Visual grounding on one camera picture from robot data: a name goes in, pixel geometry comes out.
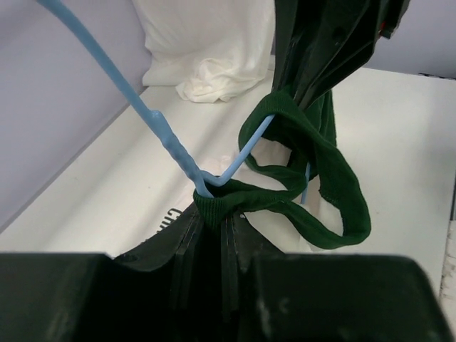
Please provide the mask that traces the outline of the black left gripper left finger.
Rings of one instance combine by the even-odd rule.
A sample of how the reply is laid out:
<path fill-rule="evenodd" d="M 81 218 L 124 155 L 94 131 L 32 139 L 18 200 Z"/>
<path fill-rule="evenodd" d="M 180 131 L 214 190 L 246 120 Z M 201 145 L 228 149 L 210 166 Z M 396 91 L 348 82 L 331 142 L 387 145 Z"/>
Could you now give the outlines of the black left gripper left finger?
<path fill-rule="evenodd" d="M 190 341 L 172 313 L 178 252 L 201 230 L 189 206 L 120 256 L 1 254 L 3 341 Z"/>

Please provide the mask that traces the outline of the white and green t-shirt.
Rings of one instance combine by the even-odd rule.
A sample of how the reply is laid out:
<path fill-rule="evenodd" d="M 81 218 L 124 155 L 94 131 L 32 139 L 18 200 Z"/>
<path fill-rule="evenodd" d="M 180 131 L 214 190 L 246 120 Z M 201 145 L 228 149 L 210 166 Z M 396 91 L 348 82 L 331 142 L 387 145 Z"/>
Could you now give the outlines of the white and green t-shirt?
<path fill-rule="evenodd" d="M 259 140 L 212 197 L 194 195 L 193 208 L 211 228 L 240 212 L 274 242 L 304 251 L 363 242 L 371 232 L 358 179 L 336 146 L 333 98 L 327 92 L 302 110 L 287 90 L 266 96 L 239 131 L 238 144 Z"/>

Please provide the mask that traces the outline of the blue plastic hanger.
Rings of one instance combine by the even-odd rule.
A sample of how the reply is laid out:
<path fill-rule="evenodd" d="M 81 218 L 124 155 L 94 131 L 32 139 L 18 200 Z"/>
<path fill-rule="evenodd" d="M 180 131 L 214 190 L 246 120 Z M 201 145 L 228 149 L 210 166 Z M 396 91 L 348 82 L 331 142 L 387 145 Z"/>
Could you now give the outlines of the blue plastic hanger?
<path fill-rule="evenodd" d="M 277 116 L 276 113 L 272 113 L 263 119 L 253 135 L 248 139 L 246 145 L 239 151 L 232 164 L 222 175 L 214 176 L 207 171 L 201 170 L 184 145 L 179 141 L 176 134 L 174 134 L 165 116 L 160 111 L 151 110 L 146 106 L 123 74 L 118 70 L 114 62 L 74 13 L 61 1 L 40 0 L 38 3 L 59 19 L 83 44 L 87 52 L 92 55 L 117 89 L 124 95 L 129 104 L 159 139 L 162 146 L 179 165 L 187 178 L 193 182 L 197 193 L 203 197 L 213 197 L 213 194 L 207 189 L 208 184 L 221 187 L 231 180 L 232 176 L 241 167 L 273 119 Z"/>

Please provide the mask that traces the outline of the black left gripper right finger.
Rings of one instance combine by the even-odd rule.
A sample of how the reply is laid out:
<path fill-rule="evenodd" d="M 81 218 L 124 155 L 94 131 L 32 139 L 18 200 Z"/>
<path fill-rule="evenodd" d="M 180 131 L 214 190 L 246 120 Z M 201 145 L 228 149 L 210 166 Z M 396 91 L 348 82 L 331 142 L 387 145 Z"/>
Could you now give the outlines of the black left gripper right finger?
<path fill-rule="evenodd" d="M 412 259 L 286 254 L 239 215 L 220 226 L 228 341 L 453 341 Z"/>

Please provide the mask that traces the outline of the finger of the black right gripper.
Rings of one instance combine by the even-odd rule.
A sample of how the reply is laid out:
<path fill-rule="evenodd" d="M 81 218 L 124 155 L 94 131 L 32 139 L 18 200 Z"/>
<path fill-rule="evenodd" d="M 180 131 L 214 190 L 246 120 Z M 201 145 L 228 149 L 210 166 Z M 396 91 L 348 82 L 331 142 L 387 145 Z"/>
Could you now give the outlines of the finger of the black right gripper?
<path fill-rule="evenodd" d="M 306 53 L 314 44 L 321 21 L 320 1 L 275 1 L 275 71 L 273 90 L 291 86 L 297 93 L 303 83 Z"/>
<path fill-rule="evenodd" d="M 306 109 L 373 55 L 389 39 L 409 1 L 315 1 L 318 13 L 298 35 L 294 101 Z"/>

